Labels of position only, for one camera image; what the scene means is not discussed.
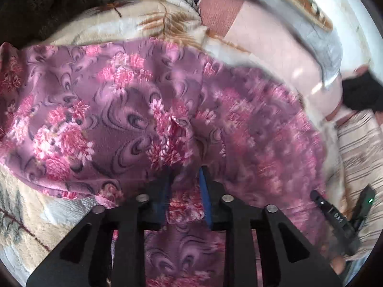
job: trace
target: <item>metal pin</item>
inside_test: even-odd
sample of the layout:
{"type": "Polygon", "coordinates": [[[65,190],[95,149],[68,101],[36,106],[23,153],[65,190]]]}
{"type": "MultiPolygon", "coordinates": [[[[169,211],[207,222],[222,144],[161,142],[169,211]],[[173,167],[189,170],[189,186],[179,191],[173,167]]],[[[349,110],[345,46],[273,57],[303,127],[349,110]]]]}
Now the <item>metal pin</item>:
{"type": "Polygon", "coordinates": [[[234,200],[234,196],[232,196],[230,194],[225,194],[222,196],[222,200],[226,203],[230,203],[234,200]]]}
{"type": "Polygon", "coordinates": [[[275,212],[278,211],[278,207],[275,206],[275,205],[272,205],[272,204],[267,205],[266,209],[267,209],[268,212],[271,212],[272,214],[274,214],[275,212]]]}
{"type": "Polygon", "coordinates": [[[105,207],[102,205],[96,205],[92,208],[92,213],[102,214],[105,211],[105,207]]]}
{"type": "Polygon", "coordinates": [[[140,203],[147,202],[149,200],[149,195],[147,194],[137,195],[135,200],[140,203]]]}

